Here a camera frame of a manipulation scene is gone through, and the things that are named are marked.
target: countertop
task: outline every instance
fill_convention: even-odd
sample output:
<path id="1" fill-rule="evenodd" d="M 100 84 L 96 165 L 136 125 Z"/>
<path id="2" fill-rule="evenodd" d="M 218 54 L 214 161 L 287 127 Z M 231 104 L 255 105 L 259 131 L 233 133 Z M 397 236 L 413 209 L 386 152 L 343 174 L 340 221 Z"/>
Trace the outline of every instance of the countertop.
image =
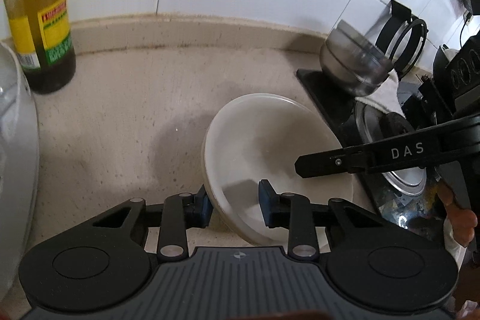
<path id="1" fill-rule="evenodd" d="M 203 137 L 226 103 L 268 92 L 316 112 L 295 77 L 300 67 L 318 68 L 318 56 L 198 47 L 79 56 L 70 84 L 35 97 L 40 173 L 28 247 L 133 197 L 152 204 L 195 193 Z M 190 250 L 248 245 L 217 214 L 187 236 Z M 150 235 L 146 249 L 155 248 Z M 18 281 L 2 306 L 12 319 L 28 311 Z"/>

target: white bowl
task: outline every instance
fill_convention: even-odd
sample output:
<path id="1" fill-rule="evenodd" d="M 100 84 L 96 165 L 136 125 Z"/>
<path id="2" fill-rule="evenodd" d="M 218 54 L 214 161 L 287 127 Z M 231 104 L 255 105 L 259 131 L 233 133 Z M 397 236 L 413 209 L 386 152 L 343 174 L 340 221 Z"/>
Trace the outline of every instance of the white bowl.
<path id="1" fill-rule="evenodd" d="M 226 104 L 207 130 L 202 148 L 205 187 L 225 223 L 259 246 L 286 246 L 288 230 L 269 229 L 258 204 L 258 182 L 268 179 L 277 193 L 307 196 L 312 203 L 353 198 L 350 174 L 302 179 L 300 155 L 340 148 L 320 115 L 288 98 L 250 94 Z M 317 228 L 319 246 L 327 244 Z"/>

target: pot lid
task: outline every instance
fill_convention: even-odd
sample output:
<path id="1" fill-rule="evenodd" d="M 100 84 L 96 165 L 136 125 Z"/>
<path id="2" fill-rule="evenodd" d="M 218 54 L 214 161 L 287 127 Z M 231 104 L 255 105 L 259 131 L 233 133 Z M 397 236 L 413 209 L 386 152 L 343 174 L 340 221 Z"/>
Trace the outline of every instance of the pot lid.
<path id="1" fill-rule="evenodd" d="M 380 111 L 357 102 L 355 105 L 355 122 L 364 143 L 371 143 L 385 138 L 380 121 L 385 115 Z M 427 182 L 427 170 L 419 167 L 383 172 L 385 179 L 402 194 L 410 197 L 419 196 Z"/>

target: bottle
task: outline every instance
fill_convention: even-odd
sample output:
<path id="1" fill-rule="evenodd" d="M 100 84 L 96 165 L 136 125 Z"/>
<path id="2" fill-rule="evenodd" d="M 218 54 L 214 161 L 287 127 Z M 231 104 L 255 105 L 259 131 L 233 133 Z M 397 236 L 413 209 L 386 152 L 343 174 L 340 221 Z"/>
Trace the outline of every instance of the bottle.
<path id="1" fill-rule="evenodd" d="M 50 93 L 75 73 L 67 0 L 4 0 L 15 49 L 30 88 Z"/>

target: silver bolt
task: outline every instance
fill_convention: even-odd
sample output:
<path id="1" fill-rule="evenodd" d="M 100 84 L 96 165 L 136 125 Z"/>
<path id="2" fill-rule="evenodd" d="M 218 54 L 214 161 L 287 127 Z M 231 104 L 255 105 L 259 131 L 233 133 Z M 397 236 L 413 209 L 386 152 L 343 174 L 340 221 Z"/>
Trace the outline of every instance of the silver bolt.
<path id="1" fill-rule="evenodd" d="M 169 258 L 174 258 L 183 254 L 183 248 L 175 244 L 169 244 L 160 249 L 160 254 Z"/>
<path id="2" fill-rule="evenodd" d="M 292 252 L 295 255 L 300 256 L 302 258 L 307 258 L 307 257 L 313 256 L 317 253 L 315 248 L 313 248 L 312 246 L 309 246 L 308 244 L 300 244 L 298 246 L 295 246 L 292 249 Z"/>

